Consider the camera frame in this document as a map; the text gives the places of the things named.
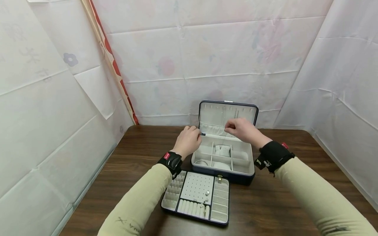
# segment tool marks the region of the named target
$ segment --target hand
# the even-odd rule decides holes
[[[201,131],[195,126],[185,126],[177,137],[175,147],[171,151],[179,154],[182,157],[181,160],[184,161],[187,156],[200,147],[201,142]]]
[[[245,118],[229,119],[225,125],[225,132],[259,149],[272,141]]]

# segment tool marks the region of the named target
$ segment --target jewelry box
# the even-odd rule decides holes
[[[231,118],[256,124],[256,105],[203,100],[198,128],[202,144],[191,158],[193,171],[181,171],[167,187],[163,210],[209,224],[229,222],[230,182],[249,185],[255,176],[252,146],[224,132]]]

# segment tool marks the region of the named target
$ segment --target brown table surface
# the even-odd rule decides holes
[[[123,195],[171,150],[182,127],[132,126],[89,188],[61,236],[96,235]],[[262,130],[285,142],[304,163],[339,190],[378,229],[378,214],[305,131]],[[253,150],[257,158],[258,151]],[[190,170],[190,157],[182,168]],[[219,228],[164,213],[158,205],[141,235],[319,235],[306,212],[277,178],[256,169],[250,186],[231,184],[230,220]]]

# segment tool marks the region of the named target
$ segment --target white backdrop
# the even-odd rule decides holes
[[[334,0],[277,128],[309,131],[378,210],[378,1]]]
[[[58,234],[132,125],[80,1],[31,5],[0,0],[0,235]]]
[[[141,124],[195,124],[212,99],[272,128],[332,0],[93,2]]]
[[[132,121],[80,0],[28,0],[60,56],[113,131],[117,142]]]

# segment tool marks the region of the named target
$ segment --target black wrist band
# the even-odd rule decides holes
[[[267,167],[269,172],[273,174],[276,169],[295,157],[294,153],[289,152],[284,146],[275,141],[267,143],[259,151],[260,156],[254,162],[255,166],[260,170]]]
[[[182,163],[183,161],[181,161],[181,156],[172,151],[167,152],[158,161],[158,164],[163,164],[169,169],[169,171],[172,173],[172,179],[175,179],[178,176],[178,174],[180,174],[181,172],[180,167]]]

